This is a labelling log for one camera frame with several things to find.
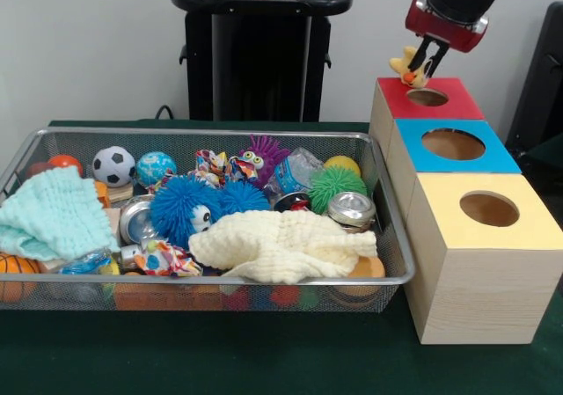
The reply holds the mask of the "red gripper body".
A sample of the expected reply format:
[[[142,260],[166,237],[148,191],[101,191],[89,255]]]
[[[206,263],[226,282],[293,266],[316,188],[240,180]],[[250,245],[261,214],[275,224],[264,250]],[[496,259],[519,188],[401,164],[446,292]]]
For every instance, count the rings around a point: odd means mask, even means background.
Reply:
[[[440,16],[428,0],[413,0],[406,15],[406,29],[417,36],[445,42],[462,53],[472,51],[480,43],[488,25],[487,16],[469,24],[456,23]]]

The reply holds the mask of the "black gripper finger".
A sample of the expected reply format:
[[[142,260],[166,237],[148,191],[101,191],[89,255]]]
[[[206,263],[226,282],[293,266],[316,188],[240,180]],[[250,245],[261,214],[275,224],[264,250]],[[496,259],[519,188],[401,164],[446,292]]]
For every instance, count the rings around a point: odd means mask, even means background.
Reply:
[[[415,72],[417,69],[422,68],[425,77],[430,77],[432,75],[432,67],[434,64],[434,57],[430,56],[427,58],[427,51],[429,45],[433,42],[433,38],[429,36],[424,36],[422,43],[415,50],[414,56],[410,63],[408,64],[408,71]]]
[[[438,49],[437,51],[428,58],[428,60],[426,61],[426,64],[424,66],[424,77],[426,79],[430,79],[437,67],[439,66],[441,60],[443,59],[443,57],[447,54],[450,45],[448,43],[444,43],[444,42],[436,42],[436,44],[438,45]]]

